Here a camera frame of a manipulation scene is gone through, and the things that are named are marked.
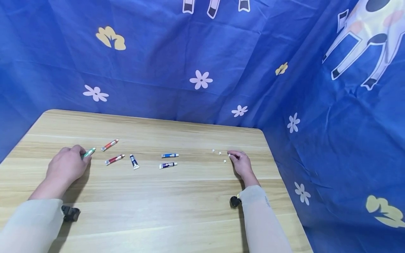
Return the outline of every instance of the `left hand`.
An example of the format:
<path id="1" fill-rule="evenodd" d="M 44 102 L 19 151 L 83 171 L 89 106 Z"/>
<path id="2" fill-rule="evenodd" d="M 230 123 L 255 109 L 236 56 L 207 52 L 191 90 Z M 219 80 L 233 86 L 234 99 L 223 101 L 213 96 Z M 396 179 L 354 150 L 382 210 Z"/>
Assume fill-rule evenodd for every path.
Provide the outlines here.
<path id="1" fill-rule="evenodd" d="M 49 163 L 46 179 L 63 181 L 70 186 L 83 176 L 92 159 L 91 156 L 87 156 L 82 160 L 81 155 L 85 153 L 86 150 L 80 145 L 62 148 Z"/>
<path id="2" fill-rule="evenodd" d="M 28 200 L 62 199 L 70 185 L 83 176 L 92 157 L 81 159 L 86 150 L 80 145 L 64 147 L 51 160 L 47 175 Z"/>

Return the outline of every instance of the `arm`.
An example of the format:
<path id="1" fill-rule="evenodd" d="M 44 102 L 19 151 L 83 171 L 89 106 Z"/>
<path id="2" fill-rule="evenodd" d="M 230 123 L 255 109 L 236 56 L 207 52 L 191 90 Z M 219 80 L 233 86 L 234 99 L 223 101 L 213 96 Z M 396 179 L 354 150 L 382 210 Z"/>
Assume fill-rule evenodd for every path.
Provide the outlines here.
<path id="1" fill-rule="evenodd" d="M 250 253 L 291 253 L 291 246 L 281 228 L 266 193 L 253 173 L 249 157 L 244 152 L 229 151 L 236 172 L 245 183 L 239 194 L 242 201 L 247 244 Z"/>
<path id="2" fill-rule="evenodd" d="M 0 233 L 0 252 L 46 253 L 63 222 L 62 196 L 84 174 L 91 157 L 75 145 L 62 148 L 49 163 L 44 181 L 11 216 Z"/>

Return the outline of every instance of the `white flower print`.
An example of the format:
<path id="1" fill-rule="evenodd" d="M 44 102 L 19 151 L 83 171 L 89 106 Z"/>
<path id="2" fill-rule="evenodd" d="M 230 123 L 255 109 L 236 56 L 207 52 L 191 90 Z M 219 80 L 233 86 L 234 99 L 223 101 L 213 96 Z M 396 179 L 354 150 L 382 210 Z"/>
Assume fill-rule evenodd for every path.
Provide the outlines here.
<path id="1" fill-rule="evenodd" d="M 243 107 L 241 105 L 238 105 L 238 109 L 237 110 L 232 110 L 231 112 L 234 113 L 234 117 L 236 118 L 237 116 L 243 116 L 245 114 L 245 112 L 247 112 L 247 106 Z"/>
<path id="2" fill-rule="evenodd" d="M 107 93 L 101 93 L 100 88 L 99 87 L 94 87 L 94 89 L 92 89 L 90 86 L 88 85 L 84 85 L 84 87 L 86 87 L 86 89 L 88 89 L 89 91 L 85 91 L 83 92 L 83 95 L 85 96 L 93 96 L 93 100 L 98 102 L 99 100 L 101 101 L 107 101 L 107 99 L 105 97 L 108 97 L 109 95 Z"/>
<path id="3" fill-rule="evenodd" d="M 287 125 L 287 128 L 290 129 L 290 134 L 292 134 L 293 131 L 298 132 L 297 124 L 300 122 L 301 122 L 301 120 L 297 119 L 297 113 L 294 114 L 294 118 L 292 116 L 290 116 L 290 122 Z"/>
<path id="4" fill-rule="evenodd" d="M 305 191 L 305 187 L 304 187 L 303 184 L 298 185 L 297 182 L 294 182 L 294 184 L 295 184 L 295 187 L 297 187 L 297 189 L 295 189 L 295 193 L 300 195 L 301 202 L 304 203 L 304 201 L 305 201 L 307 206 L 309 206 L 308 198 L 310 198 L 311 195 L 308 192 Z"/>
<path id="5" fill-rule="evenodd" d="M 208 75 L 209 75 L 209 72 L 205 72 L 203 75 L 201 75 L 201 72 L 199 70 L 196 70 L 197 78 L 190 78 L 190 82 L 196 84 L 196 86 L 194 86 L 195 89 L 199 89 L 201 86 L 204 89 L 206 89 L 206 88 L 208 88 L 208 83 L 212 83 L 212 79 L 207 78 Z"/>

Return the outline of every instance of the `yellow flower print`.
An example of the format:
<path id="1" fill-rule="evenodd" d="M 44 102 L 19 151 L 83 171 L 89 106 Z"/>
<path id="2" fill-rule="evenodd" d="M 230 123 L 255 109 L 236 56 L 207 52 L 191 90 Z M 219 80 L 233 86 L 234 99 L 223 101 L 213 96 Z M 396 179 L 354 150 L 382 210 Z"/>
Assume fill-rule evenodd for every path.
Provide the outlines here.
<path id="1" fill-rule="evenodd" d="M 288 62 L 282 64 L 278 69 L 276 69 L 276 76 L 278 76 L 280 74 L 284 74 L 284 72 L 286 71 L 287 68 L 288 68 Z"/>
<path id="2" fill-rule="evenodd" d="M 114 41 L 114 48 L 116 50 L 126 49 L 124 37 L 115 34 L 114 29 L 109 26 L 106 26 L 105 28 L 99 27 L 96 37 L 108 47 L 111 47 L 111 41 Z"/>
<path id="3" fill-rule="evenodd" d="M 367 198 L 366 208 L 369 213 L 376 214 L 374 218 L 387 226 L 405 227 L 405 222 L 402 221 L 404 217 L 402 212 L 398 208 L 388 205 L 385 198 L 376 198 L 370 195 Z"/>

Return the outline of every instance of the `beige arm sleeve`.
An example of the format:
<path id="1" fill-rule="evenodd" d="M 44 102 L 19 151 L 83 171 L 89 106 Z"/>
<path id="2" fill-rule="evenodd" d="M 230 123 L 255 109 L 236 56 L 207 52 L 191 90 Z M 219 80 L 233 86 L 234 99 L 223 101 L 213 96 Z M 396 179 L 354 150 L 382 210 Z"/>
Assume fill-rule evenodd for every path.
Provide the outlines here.
<path id="1" fill-rule="evenodd" d="M 266 193 L 258 186 L 239 193 L 242 201 L 247 244 L 250 253 L 291 253 L 291 246 L 281 228 Z"/>
<path id="2" fill-rule="evenodd" d="M 0 252 L 46 253 L 63 222 L 62 200 L 22 203 L 0 233 Z"/>

